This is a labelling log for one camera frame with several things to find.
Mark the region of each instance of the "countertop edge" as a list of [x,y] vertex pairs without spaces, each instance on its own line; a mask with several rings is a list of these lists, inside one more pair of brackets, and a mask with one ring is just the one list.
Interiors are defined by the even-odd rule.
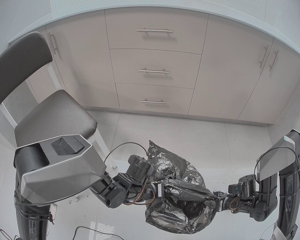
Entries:
[[193,10],[193,11],[198,11],[198,12],[204,12],[208,14],[214,14],[217,16],[225,17],[240,23],[243,23],[245,25],[248,25],[250,27],[253,27],[255,29],[258,29],[275,39],[281,41],[282,43],[286,44],[289,46],[291,49],[296,51],[298,54],[300,54],[300,48],[297,47],[290,39],[288,39],[283,33],[281,33],[279,30],[276,28],[272,27],[268,23],[261,21],[258,18],[255,18],[245,12],[242,12],[240,10],[232,9],[227,6],[223,6],[220,4],[216,4],[213,2],[208,2],[208,1],[199,1],[199,7],[196,6],[186,6],[186,5],[172,5],[172,4],[159,4],[159,3],[153,3],[153,4],[145,4],[145,3],[127,3],[127,4],[115,4],[115,5],[102,5],[99,7],[94,7],[91,9],[85,9],[82,11],[74,11],[70,14],[52,19],[52,13],[49,13],[48,15],[44,16],[43,18],[37,20],[24,30],[22,30],[20,33],[18,33],[15,37],[13,37],[9,43],[13,42],[17,38],[21,37],[22,35],[37,29],[41,26],[44,26],[46,24],[49,24],[51,22],[70,17],[73,15],[77,14],[82,14],[86,12],[91,12],[91,11],[97,11],[97,10],[103,10],[103,9],[109,9],[109,8],[123,8],[123,7],[167,7],[167,8],[180,8],[180,9],[186,9],[186,10]]

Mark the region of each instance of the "robotic arm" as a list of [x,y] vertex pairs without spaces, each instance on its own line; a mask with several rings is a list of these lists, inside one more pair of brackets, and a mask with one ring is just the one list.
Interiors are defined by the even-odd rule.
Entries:
[[[289,148],[282,154],[280,148]],[[217,212],[247,213],[264,221],[277,207],[277,177],[280,177],[279,216],[272,240],[292,240],[297,230],[300,203],[300,133],[292,130],[257,162],[256,176],[247,175],[229,185],[229,194],[204,204]],[[151,183],[154,165],[130,156],[126,173],[111,178],[94,147],[80,135],[59,136],[16,149],[15,206],[21,240],[46,240],[48,220],[53,223],[52,203],[90,188],[107,207],[131,205],[164,197],[162,184]]]

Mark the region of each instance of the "white tape on floor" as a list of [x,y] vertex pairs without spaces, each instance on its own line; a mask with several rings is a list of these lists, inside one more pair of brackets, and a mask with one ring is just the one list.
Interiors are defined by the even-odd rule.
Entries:
[[[96,226],[96,223],[91,222],[90,228],[95,229],[95,226]],[[90,235],[88,236],[88,240],[94,240],[94,233],[95,233],[95,231],[90,230]]]
[[[115,231],[114,226],[108,226],[102,223],[98,223],[97,231],[104,232],[104,233],[113,233]],[[96,240],[104,240],[106,238],[110,238],[112,235],[97,233]]]

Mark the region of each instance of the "chair backrest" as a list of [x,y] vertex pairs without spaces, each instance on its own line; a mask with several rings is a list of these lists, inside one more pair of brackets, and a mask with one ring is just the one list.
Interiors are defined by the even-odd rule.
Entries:
[[0,103],[36,70],[52,62],[48,44],[39,32],[32,32],[0,55]]

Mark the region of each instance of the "drawer handle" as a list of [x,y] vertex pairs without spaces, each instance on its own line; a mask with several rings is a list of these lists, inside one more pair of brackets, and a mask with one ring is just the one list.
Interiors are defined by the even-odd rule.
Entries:
[[163,100],[159,101],[148,101],[147,98],[145,98],[145,101],[141,101],[141,103],[163,103],[166,104],[167,102],[164,102]]
[[137,29],[138,32],[173,32],[172,30],[168,29]]
[[263,67],[263,64],[265,63],[265,60],[266,60],[266,58],[267,58],[267,53],[268,53],[268,51],[269,51],[269,49],[270,49],[270,45],[268,45],[268,47],[265,47],[265,49],[266,49],[266,51],[265,51],[265,55],[264,55],[264,57],[263,57],[263,60],[262,61],[259,61],[261,64],[260,64],[260,68],[262,68]]
[[50,48],[51,48],[51,50],[52,50],[52,52],[53,52],[53,55],[55,55],[56,54],[56,49],[57,48],[54,48],[54,45],[53,45],[53,41],[52,41],[52,36],[53,36],[53,34],[50,34],[50,32],[48,32],[47,33],[47,35],[48,35],[48,40],[49,40],[49,43],[50,43]]
[[276,60],[277,60],[277,57],[278,57],[278,54],[279,54],[279,50],[277,50],[277,52],[275,52],[275,53],[276,53],[276,56],[275,56],[274,62],[273,62],[272,65],[270,65],[270,67],[271,67],[270,72],[272,72],[272,70],[275,66],[275,63],[276,63]]
[[163,69],[162,71],[158,71],[158,70],[147,70],[145,67],[144,69],[140,69],[139,70],[140,73],[167,73],[169,74],[170,72],[169,71],[165,71],[165,69]]

